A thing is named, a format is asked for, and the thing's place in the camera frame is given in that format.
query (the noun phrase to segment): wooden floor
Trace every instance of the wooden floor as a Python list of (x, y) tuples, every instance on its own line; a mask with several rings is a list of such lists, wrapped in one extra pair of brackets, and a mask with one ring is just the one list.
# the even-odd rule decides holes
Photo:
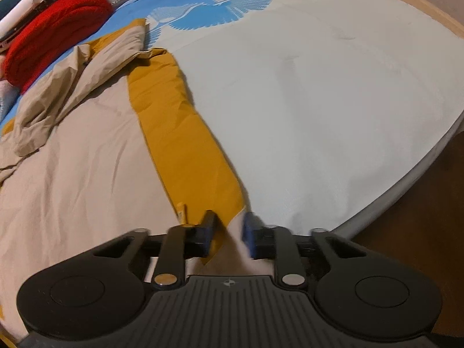
[(354, 241), (432, 278), (443, 295), (434, 332), (464, 336), (464, 133)]

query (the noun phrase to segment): wrinkled fabric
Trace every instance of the wrinkled fabric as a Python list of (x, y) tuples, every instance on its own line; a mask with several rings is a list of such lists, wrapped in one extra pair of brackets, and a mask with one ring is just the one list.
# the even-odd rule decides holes
[(18, 163), (43, 146), (51, 129), (90, 91), (142, 52), (145, 27), (132, 27), (90, 59), (90, 46), (76, 46), (19, 103), (13, 130), (0, 139), (0, 183)]

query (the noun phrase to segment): metal screw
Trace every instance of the metal screw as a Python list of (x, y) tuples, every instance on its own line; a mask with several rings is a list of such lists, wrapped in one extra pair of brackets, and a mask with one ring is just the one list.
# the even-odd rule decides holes
[(155, 282), (161, 286), (172, 285), (177, 282), (177, 277), (171, 273), (162, 273), (155, 277)]
[(282, 278), (282, 282), (290, 286), (298, 286), (305, 282), (305, 278), (296, 273), (289, 273)]

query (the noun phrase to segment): silver rivet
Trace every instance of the silver rivet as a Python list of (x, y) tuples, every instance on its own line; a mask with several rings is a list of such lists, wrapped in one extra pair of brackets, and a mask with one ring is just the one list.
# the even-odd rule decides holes
[(312, 235), (312, 233), (326, 233), (327, 231), (328, 230), (326, 230), (326, 229), (315, 228), (315, 229), (311, 229), (310, 235)]
[(175, 284), (177, 281), (177, 277), (171, 273), (162, 273), (155, 278), (155, 282), (158, 285), (166, 286)]
[(285, 275), (282, 278), (282, 282), (284, 282), (287, 285), (298, 286), (303, 284), (305, 282), (305, 279), (303, 276), (298, 275), (296, 273), (289, 273), (288, 275)]

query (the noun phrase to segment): logo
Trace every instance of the logo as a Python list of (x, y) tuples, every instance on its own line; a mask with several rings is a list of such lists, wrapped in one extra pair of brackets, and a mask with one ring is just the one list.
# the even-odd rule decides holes
[(233, 281), (231, 278), (228, 278), (226, 281), (223, 282), (223, 284), (230, 288), (231, 286), (234, 286), (237, 282)]

